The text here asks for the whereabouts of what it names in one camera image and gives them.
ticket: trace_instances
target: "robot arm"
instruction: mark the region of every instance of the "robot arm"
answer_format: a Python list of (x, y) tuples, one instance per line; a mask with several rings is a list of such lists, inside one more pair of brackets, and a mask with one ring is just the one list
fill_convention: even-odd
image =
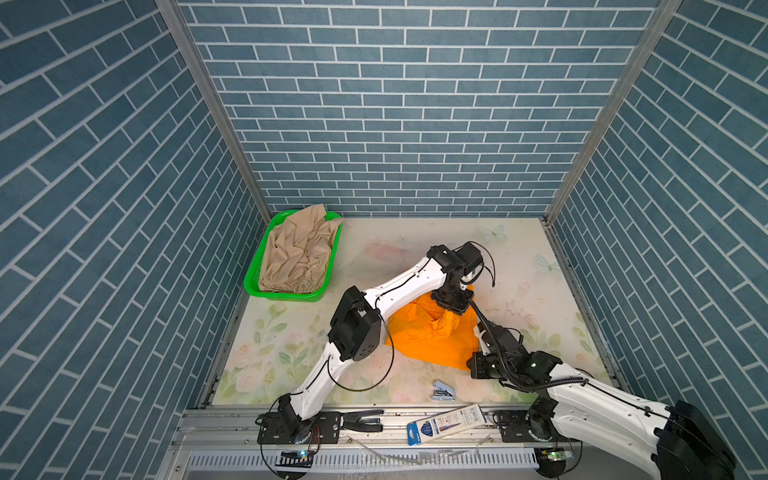
[(549, 353), (528, 353), (507, 329), (480, 312), (478, 318), (481, 341), (491, 353), (473, 355), (472, 378), (536, 391), (539, 397), (527, 415), (535, 438), (579, 439), (660, 480), (733, 480), (733, 453), (692, 405), (678, 401), (672, 407), (623, 392)]
[(314, 417), (333, 389), (329, 372), (338, 379), (353, 362), (373, 353), (380, 343), (382, 322), (388, 322), (394, 312), (415, 298), (442, 286), (445, 278), (440, 265), (424, 257), (389, 282), (363, 292), (355, 287), (347, 290), (333, 315), (323, 354), (296, 390), (298, 393), (290, 398), (296, 415), (301, 419)]
[(522, 338), (486, 319), (467, 290), (482, 267), (482, 255), (471, 243), (456, 250), (440, 245), (380, 286), (344, 292), (317, 364), (294, 393), (277, 400), (290, 438), (300, 442), (306, 437), (333, 379), (376, 349), (389, 316), (431, 291), (447, 310), (461, 314), (472, 306), (478, 314), (482, 351), (467, 362), (473, 379), (497, 379), (503, 386), (539, 394), (527, 417), (535, 438), (580, 439), (660, 480), (733, 480), (733, 453), (693, 406), (678, 402), (670, 407), (588, 378), (549, 353), (529, 353)]
[(381, 342), (382, 325), (394, 312), (432, 292), (440, 306), (464, 313), (472, 299), (467, 285), (477, 277), (478, 268), (482, 268), (482, 254), (471, 243), (456, 250), (439, 245), (382, 285), (362, 292), (353, 286), (344, 292), (331, 319), (323, 354), (301, 386), (277, 400), (277, 411), (290, 436), (306, 436), (311, 420), (335, 385), (331, 376), (340, 378), (353, 362), (373, 353)]

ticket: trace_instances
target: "orange cloth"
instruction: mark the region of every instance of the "orange cloth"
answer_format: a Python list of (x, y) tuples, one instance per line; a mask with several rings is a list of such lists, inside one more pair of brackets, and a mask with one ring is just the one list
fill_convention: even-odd
[[(389, 317), (395, 348), (412, 359), (469, 371), (467, 360), (478, 349), (477, 313), (470, 308), (456, 315), (439, 307), (431, 295), (421, 295)], [(389, 337), (386, 344), (391, 345)]]

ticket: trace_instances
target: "beige cloth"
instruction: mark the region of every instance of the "beige cloth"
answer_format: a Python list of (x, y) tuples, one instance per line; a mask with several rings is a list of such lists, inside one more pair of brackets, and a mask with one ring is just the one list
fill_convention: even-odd
[(312, 205), (274, 227), (261, 262), (262, 292), (313, 293), (323, 286), (341, 219), (326, 220), (324, 205)]

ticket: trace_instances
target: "green basket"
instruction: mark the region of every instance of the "green basket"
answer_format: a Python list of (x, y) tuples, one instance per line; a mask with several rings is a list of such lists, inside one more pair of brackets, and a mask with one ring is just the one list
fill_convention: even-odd
[[(296, 213), (298, 210), (286, 210), (284, 212), (281, 212), (277, 215), (275, 215), (272, 218), (272, 221), (269, 225), (266, 227), (266, 231), (264, 232), (264, 237), (261, 239), (261, 243), (259, 243), (259, 249), (256, 250), (256, 255), (253, 256), (253, 261), (250, 263), (250, 268), (248, 268), (248, 273), (245, 275), (245, 280), (243, 281), (243, 286), (245, 286), (245, 291), (250, 293), (252, 296), (261, 296), (263, 298), (268, 298), (272, 300), (288, 300), (290, 302), (316, 302), (317, 300), (320, 300), (323, 298), (323, 294), (326, 292), (326, 288), (328, 288), (328, 283), (330, 283), (331, 280), (331, 271), (333, 270), (333, 260), (336, 258), (336, 250), (339, 248), (339, 235), (341, 235), (341, 227), (342, 225), (339, 225), (339, 229), (336, 231), (336, 238), (333, 239), (333, 248), (331, 249), (331, 257), (328, 259), (328, 269), (326, 270), (326, 281), (323, 282), (323, 286), (320, 287), (320, 290), (317, 290), (316, 292), (312, 293), (279, 293), (279, 292), (262, 292), (259, 290), (259, 275), (261, 274), (261, 260), (264, 258), (264, 250), (266, 250), (266, 241), (270, 236), (270, 232), (274, 227), (277, 227), (282, 222), (286, 220), (288, 216), (291, 214)], [(335, 214), (333, 212), (328, 212), (326, 214), (326, 220), (333, 220), (334, 218), (340, 218), (341, 215)]]

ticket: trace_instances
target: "floral tablecloth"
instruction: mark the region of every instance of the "floral tablecloth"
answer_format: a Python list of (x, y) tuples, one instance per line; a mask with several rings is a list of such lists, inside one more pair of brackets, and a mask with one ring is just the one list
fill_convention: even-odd
[[(364, 290), (389, 280), (414, 265), (431, 245), (456, 248), (468, 240), (486, 246), (496, 263), (495, 288), (487, 272), (475, 283), (475, 302), (483, 313), (495, 323), (520, 329), (528, 351), (545, 350), (605, 380), (605, 367), (538, 220), (348, 218), (330, 285), (320, 301), (250, 298), (214, 405), (269, 405), (292, 392), (323, 351), (344, 290), (352, 285)], [(490, 266), (490, 259), (485, 261)], [(381, 345), (337, 380), (350, 388), (370, 386), (386, 372), (391, 355), (391, 347)], [(530, 402), (535, 397), (396, 352), (382, 385), (362, 393), (335, 387), (326, 403), (429, 403), (435, 380), (452, 386), (464, 402)]]

